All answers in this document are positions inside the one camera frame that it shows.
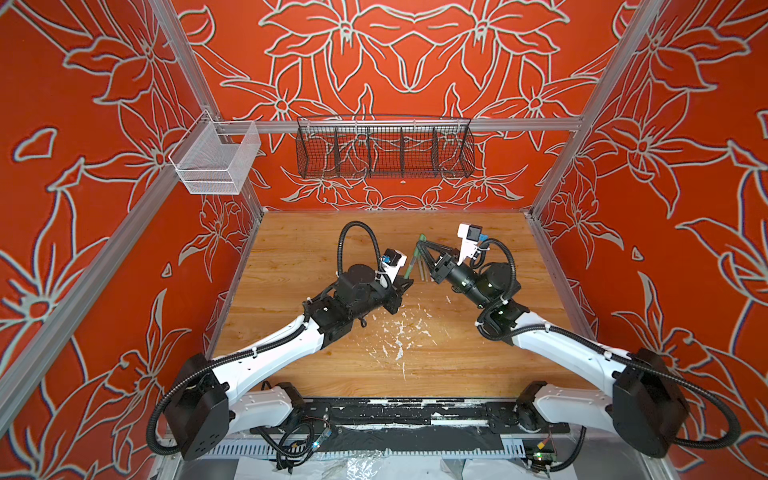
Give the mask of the dark green pen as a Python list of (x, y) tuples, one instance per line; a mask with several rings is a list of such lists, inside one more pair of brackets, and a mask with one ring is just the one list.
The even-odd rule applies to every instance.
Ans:
[(419, 251), (418, 251), (418, 248), (416, 248), (414, 250), (414, 252), (413, 252), (413, 255), (411, 256), (411, 259), (409, 260), (408, 266), (407, 266), (405, 274), (404, 274), (404, 279), (406, 279), (406, 280), (410, 279), (411, 273), (413, 271), (413, 268), (414, 268), (415, 264), (417, 263), (418, 256), (419, 256)]

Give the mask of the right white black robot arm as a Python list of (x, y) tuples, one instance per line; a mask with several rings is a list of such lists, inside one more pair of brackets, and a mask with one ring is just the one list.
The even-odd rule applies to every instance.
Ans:
[(668, 453), (689, 408), (655, 354), (603, 346), (515, 302), (520, 285), (512, 259), (480, 269), (475, 260), (461, 262), (459, 251), (445, 245), (420, 240), (417, 249), (436, 283), (448, 282), (477, 306), (475, 326), (483, 338), (533, 352), (589, 383), (587, 389), (530, 383), (516, 400), (523, 430), (570, 423), (615, 433), (649, 457)]

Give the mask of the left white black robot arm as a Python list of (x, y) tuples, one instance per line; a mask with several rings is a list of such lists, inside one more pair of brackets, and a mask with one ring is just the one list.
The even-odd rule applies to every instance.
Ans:
[(225, 436), (259, 427), (283, 426), (303, 405), (295, 387), (283, 382), (247, 401), (245, 395), (291, 363), (347, 335), (356, 322), (383, 308), (398, 312), (413, 282), (397, 272), (356, 264), (318, 295), (284, 328), (241, 351), (207, 359), (190, 357), (153, 410), (147, 445), (158, 455), (195, 460)]

